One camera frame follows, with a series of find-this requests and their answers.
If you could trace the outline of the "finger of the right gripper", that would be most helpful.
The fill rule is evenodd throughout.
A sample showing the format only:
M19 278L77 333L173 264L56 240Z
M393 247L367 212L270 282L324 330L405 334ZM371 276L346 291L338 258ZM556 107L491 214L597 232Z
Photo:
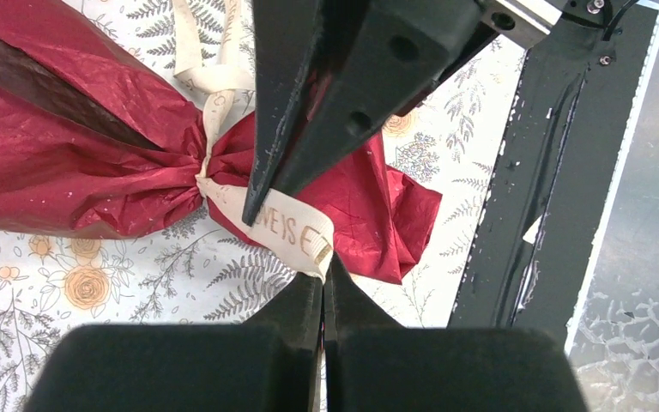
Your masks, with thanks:
M354 45L330 87L362 109L374 132L391 115L420 100L474 48L485 32L488 1L367 1Z
M242 221L269 190L297 195L374 132L362 109L332 99L367 1L255 1L256 138Z

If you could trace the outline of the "cream ribbon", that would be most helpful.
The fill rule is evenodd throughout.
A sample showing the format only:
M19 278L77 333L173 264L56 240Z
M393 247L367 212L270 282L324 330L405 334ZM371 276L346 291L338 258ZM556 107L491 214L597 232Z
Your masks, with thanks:
M176 39L174 75L208 96L203 107L206 155L196 175L196 185L201 195L211 200L242 234L270 249L292 270L323 281L334 253L334 224L327 215L307 203L271 189L259 211L257 222L248 226L242 222L240 211L247 204L247 188L219 185L207 174L212 149L233 106L234 92L256 88L253 74L240 65L243 4L227 1L225 9L219 62L206 66L196 18L190 5L185 0L172 2Z

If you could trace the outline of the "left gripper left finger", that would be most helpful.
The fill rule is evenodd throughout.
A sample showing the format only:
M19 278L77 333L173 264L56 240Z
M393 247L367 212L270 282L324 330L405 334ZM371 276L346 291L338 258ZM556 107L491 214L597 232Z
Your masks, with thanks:
M309 411L322 284L299 275L242 324L88 324L45 364L27 411Z

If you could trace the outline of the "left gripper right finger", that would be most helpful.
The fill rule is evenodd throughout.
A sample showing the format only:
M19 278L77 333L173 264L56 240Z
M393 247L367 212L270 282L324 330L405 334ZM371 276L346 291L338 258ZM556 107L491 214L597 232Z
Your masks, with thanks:
M331 411L584 411L563 349L534 330L413 329L333 257L323 291Z

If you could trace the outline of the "floral patterned tablecloth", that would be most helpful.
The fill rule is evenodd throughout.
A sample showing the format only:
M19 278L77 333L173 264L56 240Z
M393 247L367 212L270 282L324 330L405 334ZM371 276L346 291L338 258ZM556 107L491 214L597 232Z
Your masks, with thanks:
M399 285L357 279L409 327L443 327L483 210L524 50L499 38L383 128L388 165L443 199L420 263ZM129 240L0 232L0 411L19 411L47 355L87 323L238 323L293 279L272 253L199 209Z

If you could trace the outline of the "dark red wrapping paper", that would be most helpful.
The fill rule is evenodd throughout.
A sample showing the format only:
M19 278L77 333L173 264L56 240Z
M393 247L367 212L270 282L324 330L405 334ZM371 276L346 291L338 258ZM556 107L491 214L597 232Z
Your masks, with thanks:
M254 126L248 115L214 145L217 184L247 188ZM203 111L67 3L0 1L0 230L137 238L207 205L260 245L201 195L206 145ZM332 220L350 272L399 283L442 197L388 166L376 135L297 199Z

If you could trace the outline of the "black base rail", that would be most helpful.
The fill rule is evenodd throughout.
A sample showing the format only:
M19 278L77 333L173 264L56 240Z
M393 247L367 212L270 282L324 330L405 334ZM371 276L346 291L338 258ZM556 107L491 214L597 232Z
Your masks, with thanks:
M659 22L653 2L586 6L524 57L451 328L567 338Z

